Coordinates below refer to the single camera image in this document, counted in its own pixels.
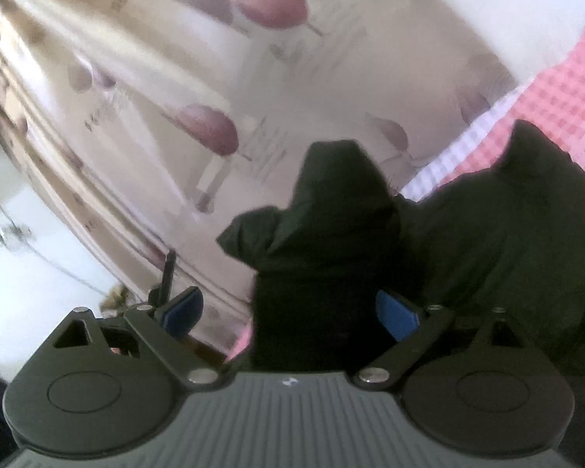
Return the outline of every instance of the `white logo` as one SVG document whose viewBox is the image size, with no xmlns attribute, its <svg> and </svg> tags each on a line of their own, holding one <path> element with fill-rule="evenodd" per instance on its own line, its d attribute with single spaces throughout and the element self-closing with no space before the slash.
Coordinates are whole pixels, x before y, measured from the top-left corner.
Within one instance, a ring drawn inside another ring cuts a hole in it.
<svg viewBox="0 0 585 468">
<path fill-rule="evenodd" d="M 285 385 L 286 387 L 294 387 L 298 383 L 299 383 L 299 380 L 297 380 L 297 378 L 293 378 L 293 377 L 284 378 L 282 380 L 282 384 Z"/>
</svg>

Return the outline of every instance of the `gray gripper base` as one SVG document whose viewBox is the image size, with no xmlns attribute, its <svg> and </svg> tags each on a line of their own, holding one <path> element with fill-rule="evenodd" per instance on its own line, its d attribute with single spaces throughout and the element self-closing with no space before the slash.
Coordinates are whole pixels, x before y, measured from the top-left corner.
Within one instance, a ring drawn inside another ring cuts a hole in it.
<svg viewBox="0 0 585 468">
<path fill-rule="evenodd" d="M 343 374 L 241 373 L 191 395 L 156 438 L 117 456 L 54 459 L 24 450 L 9 468 L 569 468 L 552 450 L 476 459 L 419 432 L 383 392 Z"/>
</svg>

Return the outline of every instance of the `white wall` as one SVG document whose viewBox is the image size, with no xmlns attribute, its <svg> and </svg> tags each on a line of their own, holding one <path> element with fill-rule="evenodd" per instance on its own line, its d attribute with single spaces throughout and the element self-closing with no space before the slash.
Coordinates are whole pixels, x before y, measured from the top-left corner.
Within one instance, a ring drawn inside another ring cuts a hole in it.
<svg viewBox="0 0 585 468">
<path fill-rule="evenodd" d="M 31 244 L 49 259 L 102 291 L 117 282 L 23 182 L 1 148 L 0 204 L 16 224 L 30 227 Z M 2 214 L 0 225 L 8 225 Z M 102 299 L 29 250 L 0 246 L 0 375 L 11 380 L 70 309 L 88 306 L 98 314 Z"/>
</svg>

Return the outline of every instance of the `curtain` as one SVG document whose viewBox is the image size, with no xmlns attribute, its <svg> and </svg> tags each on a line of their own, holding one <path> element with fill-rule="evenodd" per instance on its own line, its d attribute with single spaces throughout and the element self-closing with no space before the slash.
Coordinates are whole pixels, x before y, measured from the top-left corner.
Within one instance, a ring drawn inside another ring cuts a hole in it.
<svg viewBox="0 0 585 468">
<path fill-rule="evenodd" d="M 399 191 L 564 57 L 582 5 L 542 46 L 520 9 L 516 54 L 454 0 L 0 0 L 0 140 L 138 297 L 175 248 L 193 335 L 228 353 L 253 279 L 216 245 L 235 215 L 285 207 L 317 140 L 356 139 Z"/>
</svg>

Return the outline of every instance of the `thin wire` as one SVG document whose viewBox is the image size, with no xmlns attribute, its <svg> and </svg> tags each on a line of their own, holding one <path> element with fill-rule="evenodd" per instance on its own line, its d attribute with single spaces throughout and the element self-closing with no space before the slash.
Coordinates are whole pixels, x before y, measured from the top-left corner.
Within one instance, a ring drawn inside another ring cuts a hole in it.
<svg viewBox="0 0 585 468">
<path fill-rule="evenodd" d="M 13 218 L 11 218 L 9 216 L 9 214 L 6 212 L 6 210 L 1 205 L 0 205 L 0 212 L 6 217 L 7 220 L 9 220 L 9 223 L 11 224 L 12 227 L 17 228 L 17 224 L 14 222 Z M 45 255 L 43 255 L 42 253 L 40 253 L 39 250 L 37 250 L 37 248 L 33 247 L 28 241 L 26 241 L 22 237 L 19 237 L 18 240 L 24 246 L 26 246 L 29 250 L 31 250 L 32 253 L 34 253 L 35 255 L 37 255 L 41 260 L 43 260 L 44 262 L 46 262 L 48 265 L 50 265 L 51 267 L 53 267 L 57 271 L 63 273 L 68 278 L 72 278 L 74 281 L 77 281 L 81 285 L 84 285 L 85 287 L 91 289 L 93 292 L 98 293 L 100 296 L 106 297 L 108 295 L 106 292 L 103 292 L 102 290 L 98 289 L 94 285 L 91 285 L 90 283 L 86 282 L 82 278 L 79 278 L 78 276 L 74 275 L 72 272 L 68 271 L 63 266 L 61 266 L 61 265 L 57 264 L 56 262 L 53 262 L 52 260 L 48 259 L 48 257 L 46 257 Z"/>
</svg>

